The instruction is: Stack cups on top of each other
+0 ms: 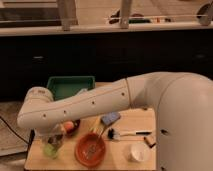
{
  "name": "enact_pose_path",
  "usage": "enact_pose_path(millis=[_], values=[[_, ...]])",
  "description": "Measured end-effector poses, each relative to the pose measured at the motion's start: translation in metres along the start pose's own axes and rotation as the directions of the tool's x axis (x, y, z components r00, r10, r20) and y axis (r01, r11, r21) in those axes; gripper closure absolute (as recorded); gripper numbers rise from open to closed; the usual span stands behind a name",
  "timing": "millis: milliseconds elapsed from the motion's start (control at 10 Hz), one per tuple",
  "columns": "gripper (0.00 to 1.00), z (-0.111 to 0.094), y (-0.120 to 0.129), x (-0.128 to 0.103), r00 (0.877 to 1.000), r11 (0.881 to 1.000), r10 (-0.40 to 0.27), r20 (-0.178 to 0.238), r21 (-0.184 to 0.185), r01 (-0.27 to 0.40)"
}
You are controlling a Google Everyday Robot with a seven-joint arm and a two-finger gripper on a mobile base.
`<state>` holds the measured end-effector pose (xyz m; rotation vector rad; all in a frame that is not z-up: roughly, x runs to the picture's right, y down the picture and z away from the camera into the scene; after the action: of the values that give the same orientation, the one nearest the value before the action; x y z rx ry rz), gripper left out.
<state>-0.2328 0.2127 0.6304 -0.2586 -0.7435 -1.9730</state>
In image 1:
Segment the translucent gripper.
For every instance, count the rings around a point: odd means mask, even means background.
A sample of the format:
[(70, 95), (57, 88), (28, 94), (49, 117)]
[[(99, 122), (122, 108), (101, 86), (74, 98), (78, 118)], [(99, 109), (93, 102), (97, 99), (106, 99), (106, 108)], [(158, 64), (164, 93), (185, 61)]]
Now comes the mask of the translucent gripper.
[(42, 136), (42, 141), (45, 144), (51, 144), (55, 147), (60, 147), (63, 142), (63, 137), (64, 137), (64, 131), (57, 130), (55, 132), (50, 132), (50, 133), (44, 134)]

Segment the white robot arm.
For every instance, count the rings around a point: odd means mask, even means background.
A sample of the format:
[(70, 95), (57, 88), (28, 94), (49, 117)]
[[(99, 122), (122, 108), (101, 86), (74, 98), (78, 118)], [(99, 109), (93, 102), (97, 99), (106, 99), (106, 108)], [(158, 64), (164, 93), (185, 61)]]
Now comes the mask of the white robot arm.
[(28, 90), (18, 126), (55, 134), (57, 124), (99, 114), (151, 108), (156, 115), (157, 171), (213, 171), (213, 80), (189, 72), (132, 76), (55, 101)]

